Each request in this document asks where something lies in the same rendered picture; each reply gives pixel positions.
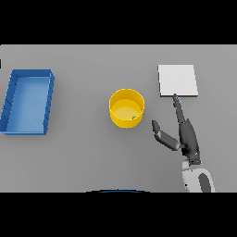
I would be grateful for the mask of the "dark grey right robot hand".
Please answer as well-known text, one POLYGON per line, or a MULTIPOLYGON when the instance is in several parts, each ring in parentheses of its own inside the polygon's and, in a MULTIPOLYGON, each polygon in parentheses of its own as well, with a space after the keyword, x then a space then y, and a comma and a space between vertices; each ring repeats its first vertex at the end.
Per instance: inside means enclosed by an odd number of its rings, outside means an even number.
POLYGON ((181 153, 187 157, 190 165, 200 165, 200 149, 197 137, 191 121, 183 114, 181 101, 176 94, 172 95, 173 105, 179 126, 179 140, 161 130, 156 120, 152 121, 155 139, 172 151, 181 149, 181 153))

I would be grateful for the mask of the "pale square measuring scale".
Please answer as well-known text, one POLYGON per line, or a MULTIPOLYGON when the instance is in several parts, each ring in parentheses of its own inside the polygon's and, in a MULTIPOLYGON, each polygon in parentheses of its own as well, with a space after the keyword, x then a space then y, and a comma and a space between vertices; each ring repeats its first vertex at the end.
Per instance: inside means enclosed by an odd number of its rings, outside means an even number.
POLYGON ((193 65, 158 65, 161 97, 197 97, 198 90, 193 65))

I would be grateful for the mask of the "yellow bowl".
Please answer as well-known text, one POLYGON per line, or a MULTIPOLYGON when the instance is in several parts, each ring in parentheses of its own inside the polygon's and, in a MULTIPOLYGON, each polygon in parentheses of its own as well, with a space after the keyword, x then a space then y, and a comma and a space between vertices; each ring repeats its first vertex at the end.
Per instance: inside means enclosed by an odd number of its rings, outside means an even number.
POLYGON ((143 96, 133 89, 119 89, 109 98, 108 111, 112 122, 119 128, 134 128, 143 118, 143 96))

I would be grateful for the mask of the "blue tray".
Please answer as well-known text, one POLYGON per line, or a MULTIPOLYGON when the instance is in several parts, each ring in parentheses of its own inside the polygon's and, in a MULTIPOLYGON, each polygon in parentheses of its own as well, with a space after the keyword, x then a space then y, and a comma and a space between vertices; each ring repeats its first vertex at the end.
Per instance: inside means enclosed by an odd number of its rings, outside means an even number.
POLYGON ((51 69, 12 69, 0 115, 0 133, 46 135, 54 82, 51 69))

